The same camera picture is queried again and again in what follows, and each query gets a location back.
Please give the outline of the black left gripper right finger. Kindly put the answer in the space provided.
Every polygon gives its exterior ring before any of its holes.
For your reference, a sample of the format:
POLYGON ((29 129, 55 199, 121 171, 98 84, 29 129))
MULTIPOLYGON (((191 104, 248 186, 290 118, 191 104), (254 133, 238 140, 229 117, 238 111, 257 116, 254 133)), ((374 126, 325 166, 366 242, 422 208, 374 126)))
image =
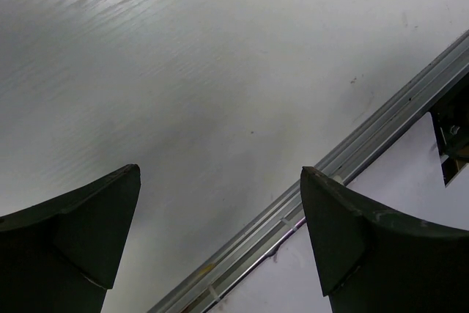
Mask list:
POLYGON ((303 210, 334 312, 466 312, 468 232, 401 213, 307 166, 303 210))

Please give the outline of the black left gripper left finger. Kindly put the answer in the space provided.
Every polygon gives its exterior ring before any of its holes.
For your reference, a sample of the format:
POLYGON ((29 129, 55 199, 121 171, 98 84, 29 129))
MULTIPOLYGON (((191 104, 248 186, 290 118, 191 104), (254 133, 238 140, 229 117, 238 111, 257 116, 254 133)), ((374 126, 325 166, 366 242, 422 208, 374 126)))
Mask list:
POLYGON ((2 312, 100 312, 114 286, 141 188, 128 164, 1 217, 2 312))

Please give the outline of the aluminium table rail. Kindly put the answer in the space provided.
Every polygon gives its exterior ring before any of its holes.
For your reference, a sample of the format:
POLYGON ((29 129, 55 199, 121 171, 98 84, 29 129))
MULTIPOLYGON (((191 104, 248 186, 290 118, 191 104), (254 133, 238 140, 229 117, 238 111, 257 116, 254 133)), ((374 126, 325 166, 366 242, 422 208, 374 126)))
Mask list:
MULTIPOLYGON (((315 167, 348 184, 468 73, 463 33, 315 167)), ((208 312, 304 224, 300 184, 294 183, 151 312, 208 312)))

